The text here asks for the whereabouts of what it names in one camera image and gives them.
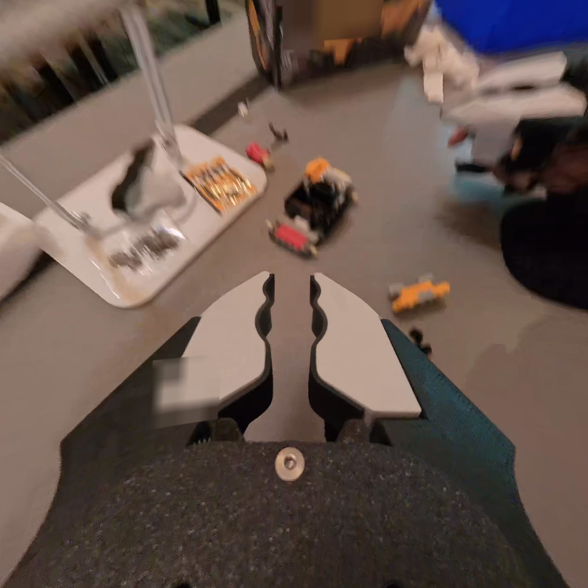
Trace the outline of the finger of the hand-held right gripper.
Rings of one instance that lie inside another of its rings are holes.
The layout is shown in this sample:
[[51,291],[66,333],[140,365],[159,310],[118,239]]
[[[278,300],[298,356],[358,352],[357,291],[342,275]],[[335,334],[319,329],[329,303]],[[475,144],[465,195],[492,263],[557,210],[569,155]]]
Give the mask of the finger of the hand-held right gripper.
[[580,116],[586,107],[587,98],[583,92],[572,86],[551,86],[476,95],[456,105],[445,104],[441,118],[463,126],[479,126],[490,122]]
[[564,52],[537,54],[494,63],[478,77],[478,91],[513,91],[558,85],[567,69]]

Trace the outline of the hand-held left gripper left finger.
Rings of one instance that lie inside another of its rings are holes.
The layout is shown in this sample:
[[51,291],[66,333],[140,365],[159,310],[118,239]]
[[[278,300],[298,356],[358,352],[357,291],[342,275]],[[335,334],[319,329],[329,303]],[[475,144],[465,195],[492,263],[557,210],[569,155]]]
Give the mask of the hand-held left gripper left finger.
[[273,399],[268,335],[274,301],[275,275],[254,275],[202,314],[183,353],[198,385],[188,398],[209,401],[212,415],[234,420],[241,432]]

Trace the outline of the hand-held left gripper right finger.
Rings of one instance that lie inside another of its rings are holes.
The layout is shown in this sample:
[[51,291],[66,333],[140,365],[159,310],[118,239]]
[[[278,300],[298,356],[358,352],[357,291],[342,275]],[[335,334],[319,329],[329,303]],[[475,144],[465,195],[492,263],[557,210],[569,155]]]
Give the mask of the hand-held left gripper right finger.
[[418,419],[422,407],[380,316],[323,273],[311,276],[309,403],[336,440],[347,421]]

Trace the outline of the orange grey brick assembly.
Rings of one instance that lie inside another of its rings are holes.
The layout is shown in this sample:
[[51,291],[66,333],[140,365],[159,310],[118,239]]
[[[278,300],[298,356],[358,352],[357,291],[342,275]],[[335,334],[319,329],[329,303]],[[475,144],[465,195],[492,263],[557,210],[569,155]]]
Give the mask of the orange grey brick assembly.
[[388,287],[391,310],[401,314],[423,305],[443,300],[450,294],[448,281],[437,281],[433,275],[422,275],[410,283],[396,283]]

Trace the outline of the black red toy car chassis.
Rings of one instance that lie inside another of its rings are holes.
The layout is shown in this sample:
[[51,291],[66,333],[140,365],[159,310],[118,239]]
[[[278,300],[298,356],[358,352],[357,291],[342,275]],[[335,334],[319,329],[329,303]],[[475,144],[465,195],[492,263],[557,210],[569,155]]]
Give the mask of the black red toy car chassis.
[[298,186],[285,198],[283,215],[267,221],[269,238],[293,254],[314,258],[357,201],[349,174],[325,158],[312,159]]

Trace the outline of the blue plastic bin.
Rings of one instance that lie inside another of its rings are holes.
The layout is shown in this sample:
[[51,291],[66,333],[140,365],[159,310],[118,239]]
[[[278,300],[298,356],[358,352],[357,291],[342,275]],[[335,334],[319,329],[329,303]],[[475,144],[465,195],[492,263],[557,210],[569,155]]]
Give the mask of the blue plastic bin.
[[478,54],[587,43],[587,1],[435,1],[442,20]]

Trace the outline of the crumpled white paper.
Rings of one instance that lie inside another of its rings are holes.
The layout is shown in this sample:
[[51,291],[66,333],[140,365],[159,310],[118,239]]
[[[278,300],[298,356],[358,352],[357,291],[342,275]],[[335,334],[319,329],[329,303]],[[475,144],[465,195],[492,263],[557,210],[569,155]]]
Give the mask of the crumpled white paper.
[[457,90],[477,88],[480,67],[473,53],[459,50],[439,26],[423,26],[416,40],[403,50],[411,67],[422,67],[423,92],[428,102],[442,105],[445,84]]

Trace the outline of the instruction booklet on stand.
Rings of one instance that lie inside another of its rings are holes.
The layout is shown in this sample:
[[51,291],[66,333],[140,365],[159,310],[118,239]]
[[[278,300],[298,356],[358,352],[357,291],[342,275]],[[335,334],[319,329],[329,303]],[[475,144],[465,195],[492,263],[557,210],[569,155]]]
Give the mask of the instruction booklet on stand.
[[[180,172],[187,166],[223,157],[258,189],[258,195],[228,213],[217,213],[183,178],[186,204],[160,210],[147,220],[114,213],[111,194],[131,159],[128,151],[59,199],[47,196],[1,154],[1,177],[11,174],[44,205],[33,223],[40,248],[109,305],[142,306],[173,281],[221,233],[265,192],[267,177],[253,161],[186,125],[175,124],[141,1],[1,1],[1,68],[40,53],[58,36],[67,37],[93,24],[94,18],[118,11],[128,34],[153,108],[156,140]],[[109,266],[107,256],[142,228],[164,224],[186,238],[173,254],[148,261],[134,272]]]

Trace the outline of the black textured pad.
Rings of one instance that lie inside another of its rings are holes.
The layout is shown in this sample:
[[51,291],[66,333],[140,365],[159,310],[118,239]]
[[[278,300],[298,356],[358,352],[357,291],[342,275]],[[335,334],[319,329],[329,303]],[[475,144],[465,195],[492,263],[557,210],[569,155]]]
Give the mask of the black textured pad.
[[500,223],[504,264],[524,288],[587,310],[587,191],[548,194],[508,210]]

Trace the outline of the clear bag of dark parts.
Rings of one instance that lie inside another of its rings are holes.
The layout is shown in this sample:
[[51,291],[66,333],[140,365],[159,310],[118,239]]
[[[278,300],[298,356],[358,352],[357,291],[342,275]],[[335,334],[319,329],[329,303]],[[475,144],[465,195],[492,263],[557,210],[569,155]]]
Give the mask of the clear bag of dark parts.
[[148,261],[160,261],[175,253],[185,241],[185,235],[174,226],[150,225],[131,234],[126,244],[114,248],[107,261],[112,268],[137,272]]

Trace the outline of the loose grey finger plate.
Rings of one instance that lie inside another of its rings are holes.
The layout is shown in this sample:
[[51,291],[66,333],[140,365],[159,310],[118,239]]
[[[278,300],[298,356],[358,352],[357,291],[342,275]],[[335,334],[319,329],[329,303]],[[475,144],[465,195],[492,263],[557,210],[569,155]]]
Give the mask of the loose grey finger plate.
[[138,146],[123,178],[111,194],[114,213],[147,220],[160,210],[179,209],[187,202],[180,172],[154,139]]

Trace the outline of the small red toy piece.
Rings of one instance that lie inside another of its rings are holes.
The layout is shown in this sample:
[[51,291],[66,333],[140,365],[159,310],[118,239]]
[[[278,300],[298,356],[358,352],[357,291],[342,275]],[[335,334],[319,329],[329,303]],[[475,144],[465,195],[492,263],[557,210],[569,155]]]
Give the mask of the small red toy piece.
[[247,145],[245,152],[251,161],[261,166],[265,171],[272,172],[275,169],[273,157],[268,148],[262,147],[259,143],[251,142]]

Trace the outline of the black toy set box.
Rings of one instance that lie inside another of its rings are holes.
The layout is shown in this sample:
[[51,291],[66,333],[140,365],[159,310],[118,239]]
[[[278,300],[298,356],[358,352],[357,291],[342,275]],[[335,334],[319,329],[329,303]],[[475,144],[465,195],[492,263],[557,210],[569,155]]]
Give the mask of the black toy set box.
[[252,58],[278,88],[403,61],[433,1],[245,1]]

